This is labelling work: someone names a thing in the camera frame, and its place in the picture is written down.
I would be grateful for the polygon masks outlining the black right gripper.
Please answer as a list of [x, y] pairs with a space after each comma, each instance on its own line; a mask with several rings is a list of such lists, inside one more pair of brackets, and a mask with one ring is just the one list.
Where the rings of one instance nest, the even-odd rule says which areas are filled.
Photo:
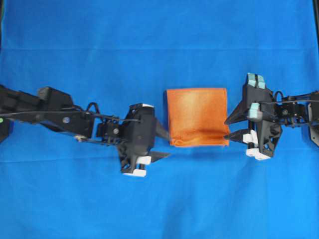
[[248, 121], [249, 129], [241, 129], [224, 139], [248, 145], [246, 155], [257, 160], [274, 156], [276, 143], [281, 136], [281, 126], [275, 113], [275, 98], [261, 75], [247, 74], [243, 99], [225, 120], [225, 124]]

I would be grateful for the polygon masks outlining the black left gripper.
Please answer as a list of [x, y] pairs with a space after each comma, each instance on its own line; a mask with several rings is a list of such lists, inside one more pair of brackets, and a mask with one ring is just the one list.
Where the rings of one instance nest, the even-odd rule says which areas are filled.
[[155, 135], [170, 140], [169, 132], [155, 118], [155, 108], [148, 104], [131, 105], [125, 119], [106, 119], [97, 126], [96, 137], [116, 147], [121, 173], [126, 176], [145, 177], [145, 166], [167, 158], [171, 154], [151, 151]]

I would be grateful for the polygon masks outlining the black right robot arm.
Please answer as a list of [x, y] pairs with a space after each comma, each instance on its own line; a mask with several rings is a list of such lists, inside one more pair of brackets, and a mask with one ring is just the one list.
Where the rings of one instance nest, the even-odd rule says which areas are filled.
[[247, 129], [230, 133], [226, 140], [247, 145], [246, 155], [257, 160], [272, 158], [282, 135], [282, 126], [307, 126], [310, 139], [319, 143], [319, 93], [284, 97], [267, 88], [263, 76], [248, 73], [242, 100], [225, 124], [247, 121]]

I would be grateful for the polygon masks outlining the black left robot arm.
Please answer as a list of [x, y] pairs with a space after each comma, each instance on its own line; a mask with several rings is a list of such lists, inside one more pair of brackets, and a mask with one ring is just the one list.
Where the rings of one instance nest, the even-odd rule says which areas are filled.
[[121, 173], [127, 176], [145, 177], [147, 165], [170, 156], [152, 150], [156, 137], [170, 140], [170, 135], [156, 118], [154, 106], [148, 104], [131, 105], [121, 119], [100, 113], [96, 102], [83, 109], [69, 94], [52, 87], [40, 88], [34, 96], [1, 86], [1, 141], [9, 137], [15, 120], [40, 124], [78, 142], [116, 147]]

